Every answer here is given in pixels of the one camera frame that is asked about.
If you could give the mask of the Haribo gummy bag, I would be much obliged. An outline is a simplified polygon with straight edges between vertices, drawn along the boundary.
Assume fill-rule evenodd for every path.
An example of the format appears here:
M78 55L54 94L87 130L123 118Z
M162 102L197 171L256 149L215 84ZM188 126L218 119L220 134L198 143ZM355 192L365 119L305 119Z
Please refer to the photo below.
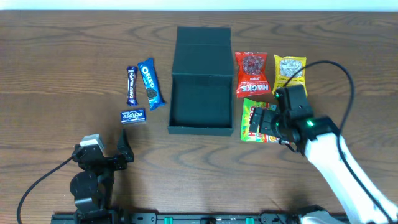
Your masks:
M251 118L254 110L257 107L261 107L265 110L275 111L277 109L276 104L260 102L245 98L243 100L243 113L241 118L241 140L245 142L263 142L263 143L278 143L279 138L257 132L250 132L249 127L251 124Z

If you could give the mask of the red Hacks candy bag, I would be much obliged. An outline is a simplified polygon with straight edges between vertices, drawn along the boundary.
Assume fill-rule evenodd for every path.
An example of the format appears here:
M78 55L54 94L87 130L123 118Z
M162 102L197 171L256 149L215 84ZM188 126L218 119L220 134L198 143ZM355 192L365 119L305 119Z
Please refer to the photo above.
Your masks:
M244 98L271 92L266 77L266 52L235 52L238 64L236 96Z

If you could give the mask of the yellow Hacks candy bag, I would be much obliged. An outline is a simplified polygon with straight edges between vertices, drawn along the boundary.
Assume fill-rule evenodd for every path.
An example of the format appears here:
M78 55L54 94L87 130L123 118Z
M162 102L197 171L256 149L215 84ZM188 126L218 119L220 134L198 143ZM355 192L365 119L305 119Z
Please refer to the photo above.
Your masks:
M274 55L275 60L275 81L272 93L274 94L278 88L282 88L285 83L291 78L297 71L306 66L306 57L293 57L285 56L281 57ZM307 89L305 84L305 70L301 70L296 74L293 79L288 83L287 86L292 85L303 85L305 93L307 95Z

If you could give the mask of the blue Oreo cookie pack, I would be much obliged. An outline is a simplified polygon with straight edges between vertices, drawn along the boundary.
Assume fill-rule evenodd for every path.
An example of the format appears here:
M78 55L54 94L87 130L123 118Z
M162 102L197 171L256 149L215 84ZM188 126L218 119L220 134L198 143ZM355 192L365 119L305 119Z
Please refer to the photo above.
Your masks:
M154 66L154 59L148 58L147 60L138 63L138 68L146 88L150 110L155 110L156 108L165 105L165 101L163 100L160 92L160 86Z

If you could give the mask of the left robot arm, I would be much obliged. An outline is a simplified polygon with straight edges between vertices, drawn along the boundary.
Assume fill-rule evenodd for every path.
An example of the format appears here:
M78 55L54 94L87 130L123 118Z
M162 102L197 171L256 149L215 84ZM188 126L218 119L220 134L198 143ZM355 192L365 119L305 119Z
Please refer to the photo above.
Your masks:
M83 169L70 182L70 192L76 206L75 223L131 221L128 212L111 207L114 173L127 169L127 164L134 161L125 130L121 131L116 148L117 154L104 156L104 143L99 134L85 136L75 145L72 160Z

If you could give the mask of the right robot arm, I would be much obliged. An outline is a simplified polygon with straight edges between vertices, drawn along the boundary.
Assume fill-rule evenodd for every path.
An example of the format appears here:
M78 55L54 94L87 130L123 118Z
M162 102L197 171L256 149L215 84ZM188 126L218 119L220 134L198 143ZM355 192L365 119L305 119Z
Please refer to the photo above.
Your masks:
M314 165L342 205L350 223L397 223L394 205L351 155L341 129L316 118L301 85L279 88L275 109L255 107L248 130L277 138Z

